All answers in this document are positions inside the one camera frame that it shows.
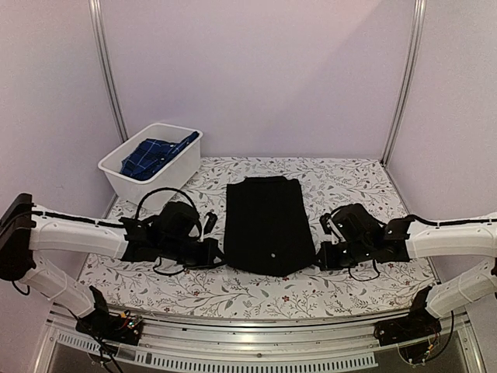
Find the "blue plaid cloth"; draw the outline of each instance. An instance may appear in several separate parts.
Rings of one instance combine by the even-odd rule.
[[[135,180],[148,180],[198,137],[199,133],[195,131],[177,144],[148,138],[123,160],[121,174]]]

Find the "robotic arm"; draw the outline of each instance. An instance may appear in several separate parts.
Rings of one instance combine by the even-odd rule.
[[[214,227],[211,221],[203,228],[195,207],[183,202],[170,202],[160,215],[143,221],[111,221],[61,214],[34,205],[29,194],[20,194],[0,221],[0,278],[28,285],[63,305],[78,319],[76,329],[82,333],[136,345],[141,318],[110,315],[99,290],[70,278],[42,251],[96,253],[127,262],[163,257],[192,269],[214,267],[222,254],[217,240],[200,238],[208,233],[208,225]],[[193,227],[202,235],[190,236]]]
[[[385,224],[361,204],[351,204],[323,215],[321,225],[339,239],[338,243],[321,244],[319,263],[328,270],[354,267],[367,260],[387,263],[441,255],[488,257],[451,281],[419,291],[407,316],[377,323],[374,335],[382,346],[438,333],[440,317],[497,292],[495,214],[458,221],[427,221],[409,215]]]

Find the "floral tablecloth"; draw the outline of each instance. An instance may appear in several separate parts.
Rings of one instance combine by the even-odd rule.
[[[329,240],[319,225],[326,211],[359,202],[382,221],[405,210],[394,187],[376,160],[204,158],[200,170],[183,187],[204,216],[219,217],[212,236],[222,249],[226,184],[249,176],[284,175],[301,182],[304,205],[316,248]],[[131,216],[136,206],[118,199],[110,218]],[[178,267],[161,269],[171,272]],[[151,312],[232,319],[303,319],[362,315],[408,308],[415,293],[435,281],[427,260],[378,264],[378,279],[359,282],[347,271],[309,267],[288,277],[250,274],[229,267],[192,270],[162,277],[153,263],[121,263],[89,255],[79,280],[94,285],[108,302]],[[353,270],[367,279],[375,275],[370,263]]]

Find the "garment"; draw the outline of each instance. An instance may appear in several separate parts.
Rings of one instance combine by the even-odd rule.
[[[148,180],[198,137],[195,131],[177,144],[148,138],[123,160],[120,173],[135,180]]]
[[[287,276],[315,262],[301,185],[283,176],[228,184],[226,264],[269,276]]]

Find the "white plastic bin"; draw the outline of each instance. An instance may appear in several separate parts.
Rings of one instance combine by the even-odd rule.
[[[147,138],[180,142],[192,132],[197,131],[199,137],[182,150],[170,163],[165,165],[152,178],[139,181],[120,174],[122,161],[131,154],[137,146]],[[203,133],[171,124],[154,123],[138,132],[119,148],[108,154],[99,162],[101,169],[109,179],[116,194],[134,204],[140,203],[143,196],[158,188],[181,188],[200,168],[200,139]],[[171,199],[174,192],[159,192],[150,196],[144,207],[152,211],[160,211],[165,203]]]

